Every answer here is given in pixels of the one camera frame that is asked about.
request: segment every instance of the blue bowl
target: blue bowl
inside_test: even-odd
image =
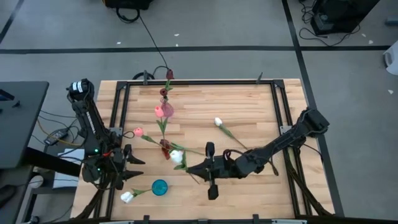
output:
[[[162,196],[162,195],[166,194],[168,188],[169,187],[167,186],[167,183],[164,180],[156,180],[152,184],[152,192],[156,196]]]

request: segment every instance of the pink tulip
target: pink tulip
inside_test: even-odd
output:
[[[161,118],[164,116],[163,110],[159,106],[155,106],[155,114],[156,114],[156,117],[158,117],[158,118]]]
[[[141,137],[144,135],[144,130],[142,130],[142,128],[136,128],[135,130],[133,130],[134,136],[136,137]]]

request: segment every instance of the black metal frame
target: black metal frame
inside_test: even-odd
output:
[[[280,112],[280,107],[279,107],[279,101],[278,101],[278,96],[277,96],[277,87],[280,89],[280,93],[282,95],[282,103],[284,106],[284,111],[287,119],[287,125],[291,126],[293,125],[292,117],[290,114],[290,109],[289,109],[289,103],[287,101],[287,94],[285,90],[285,85],[283,80],[261,80],[259,83],[256,83],[257,80],[173,80],[173,85],[178,86],[178,85],[269,85],[271,88],[271,93],[272,93],[272,99],[274,101],[274,108],[275,108],[275,115],[278,123],[278,127],[283,126],[282,122],[282,115]],[[147,85],[164,85],[165,81],[158,81],[158,80],[148,80]],[[124,89],[124,99],[123,99],[123,105],[122,105],[122,112],[121,112],[121,119],[119,123],[119,128],[123,128],[124,124],[126,122],[126,114],[127,114],[127,105],[129,101],[129,93],[130,93],[130,87],[132,86],[142,86],[144,85],[143,81],[118,81],[116,84],[116,92],[114,96],[114,102],[113,102],[113,108],[112,108],[112,114],[111,114],[111,120],[109,127],[113,128],[115,126],[116,122],[116,114],[118,111],[118,106],[119,106],[119,99],[120,99],[120,94],[121,90]],[[303,183],[305,183],[305,178],[303,174],[303,169],[302,169],[302,163],[300,160],[300,155],[297,150],[294,149],[294,154],[295,158],[295,163],[296,163],[296,171],[300,179],[302,180]],[[290,158],[289,157],[289,152],[288,149],[284,149],[284,158],[285,158],[285,163],[287,160]],[[296,193],[296,188],[294,184],[293,178],[287,174],[287,178],[289,181],[289,188],[290,188],[290,196],[292,198],[292,206],[294,210],[295,217],[301,216],[300,214],[300,209],[299,209],[299,203],[298,203],[298,198],[297,198],[297,193]],[[113,207],[113,200],[114,200],[114,189],[109,190],[109,195],[108,195],[108,202],[106,206],[106,215],[105,218],[110,219],[111,214],[112,214],[112,207]],[[303,199],[304,199],[304,205],[305,205],[305,213],[307,215],[312,215],[312,210],[311,206],[308,202],[308,199],[306,196],[303,194]],[[98,218],[100,216],[100,210],[101,210],[101,203],[98,203],[97,206],[95,207],[94,210],[94,218]],[[148,223],[149,217],[147,217],[148,220],[145,221],[139,221],[135,220],[134,223]],[[250,220],[212,220],[212,223],[217,222],[217,223],[253,223],[254,220],[258,220],[261,222],[271,222],[271,219],[262,219],[260,220],[258,218],[258,215],[254,215],[254,219]],[[165,223],[165,222],[172,222],[172,223],[192,223],[192,222],[197,222],[198,220],[164,220],[164,221],[156,221],[156,223]]]

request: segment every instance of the red flower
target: red flower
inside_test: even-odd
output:
[[[162,147],[162,152],[163,155],[166,157],[167,160],[170,159],[170,154],[169,154],[169,149],[170,149],[170,144],[168,140],[160,140],[160,144],[164,147]]]
[[[167,70],[166,79],[168,79],[168,80],[174,79],[173,70],[171,70],[171,69]]]
[[[160,90],[160,94],[161,94],[162,96],[167,96],[167,90],[166,90],[165,88],[161,89],[161,90]]]

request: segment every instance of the wooden table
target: wooden table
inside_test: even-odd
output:
[[[106,125],[111,117],[117,81],[102,81],[98,91],[97,107]],[[293,121],[307,107],[299,79],[285,79],[285,89]],[[173,86],[169,102],[175,114],[169,119],[166,139],[187,148],[204,152],[206,142],[216,146],[216,155],[225,149],[244,149],[215,127],[214,117],[220,117],[226,127],[247,147],[264,146],[279,136],[275,118],[271,88],[264,85],[179,85]],[[129,90],[124,131],[142,127],[146,135],[159,141],[161,132],[156,123],[154,108],[160,105],[161,86],[133,86]],[[116,124],[119,124],[123,91],[119,99]],[[284,114],[281,100],[280,110]],[[279,171],[275,176],[269,164],[260,174],[251,174],[245,179],[217,179],[220,196],[207,199],[208,183],[187,173],[173,170],[175,166],[166,161],[159,146],[140,138],[123,139],[123,144],[132,144],[134,156],[146,165],[127,165],[129,170],[141,170],[144,175],[134,177],[124,184],[124,189],[114,196],[112,220],[142,220],[150,215],[151,220],[188,219],[250,219],[253,214],[260,218],[294,218],[287,174],[282,151],[274,156]],[[306,144],[317,148],[315,139]],[[203,156],[188,153],[188,166],[202,162]],[[333,205],[326,184],[320,156],[313,150],[301,148],[303,172],[308,188],[318,201],[331,213]],[[157,197],[151,192],[140,195],[125,204],[120,195],[135,189],[149,189],[153,181],[164,179],[169,185],[166,195]],[[304,214],[300,189],[296,187],[301,214]],[[94,186],[80,179],[75,195],[71,217],[78,215],[96,192]],[[101,215],[104,215],[107,192],[103,197]]]

